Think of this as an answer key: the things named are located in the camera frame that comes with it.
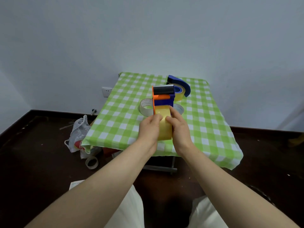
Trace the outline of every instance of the person's right hand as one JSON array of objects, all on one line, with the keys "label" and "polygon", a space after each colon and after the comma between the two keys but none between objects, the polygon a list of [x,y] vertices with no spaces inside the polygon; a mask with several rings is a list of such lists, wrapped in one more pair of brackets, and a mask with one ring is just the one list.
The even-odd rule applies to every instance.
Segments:
[{"label": "person's right hand", "polygon": [[170,112],[172,117],[167,116],[166,120],[173,126],[173,145],[177,154],[183,157],[183,152],[193,146],[189,127],[180,113],[172,106],[170,106]]}]

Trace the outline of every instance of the person's left hand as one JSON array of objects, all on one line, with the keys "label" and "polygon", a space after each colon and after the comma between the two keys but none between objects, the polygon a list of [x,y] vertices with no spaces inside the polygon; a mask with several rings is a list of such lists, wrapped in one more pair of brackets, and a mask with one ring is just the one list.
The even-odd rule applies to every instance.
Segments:
[{"label": "person's left hand", "polygon": [[162,118],[162,115],[154,114],[142,120],[139,124],[138,140],[147,144],[151,153],[156,151],[159,122]]}]

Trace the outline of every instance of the white wall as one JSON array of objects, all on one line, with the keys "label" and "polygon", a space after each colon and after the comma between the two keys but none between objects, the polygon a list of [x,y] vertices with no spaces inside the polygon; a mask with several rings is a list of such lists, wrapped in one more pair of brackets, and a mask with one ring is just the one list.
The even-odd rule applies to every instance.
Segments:
[{"label": "white wall", "polygon": [[29,110],[29,105],[0,71],[0,134]]},{"label": "white wall", "polygon": [[1,0],[0,62],[34,109],[89,113],[119,72],[172,74],[206,79],[231,126],[276,129],[304,101],[303,2]]}]

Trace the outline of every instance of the tablecloth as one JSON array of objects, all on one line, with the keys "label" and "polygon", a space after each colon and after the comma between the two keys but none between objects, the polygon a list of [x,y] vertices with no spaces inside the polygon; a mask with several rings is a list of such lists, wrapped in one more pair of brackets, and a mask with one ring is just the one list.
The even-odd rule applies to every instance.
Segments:
[{"label": "tablecloth", "polygon": [[[220,167],[235,168],[243,153],[234,139],[230,126],[217,107],[207,81],[184,78],[191,94],[179,102],[184,107],[191,140]],[[139,123],[145,118],[139,112],[142,99],[152,98],[152,86],[166,84],[167,77],[139,73],[121,73],[108,100],[82,141],[89,152],[90,146],[124,150],[137,136]],[[159,141],[154,156],[178,156],[172,140]]]}]

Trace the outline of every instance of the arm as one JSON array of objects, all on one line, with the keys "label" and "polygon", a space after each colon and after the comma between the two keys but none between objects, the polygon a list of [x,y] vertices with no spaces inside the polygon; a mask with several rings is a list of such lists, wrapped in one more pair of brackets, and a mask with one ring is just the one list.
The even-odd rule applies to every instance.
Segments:
[{"label": "arm", "polygon": [[214,164],[191,141],[186,121],[170,108],[173,145],[228,227],[298,227],[260,195]]},{"label": "arm", "polygon": [[62,195],[26,227],[104,227],[156,151],[161,119],[161,115],[153,115],[143,120],[132,145]]}]

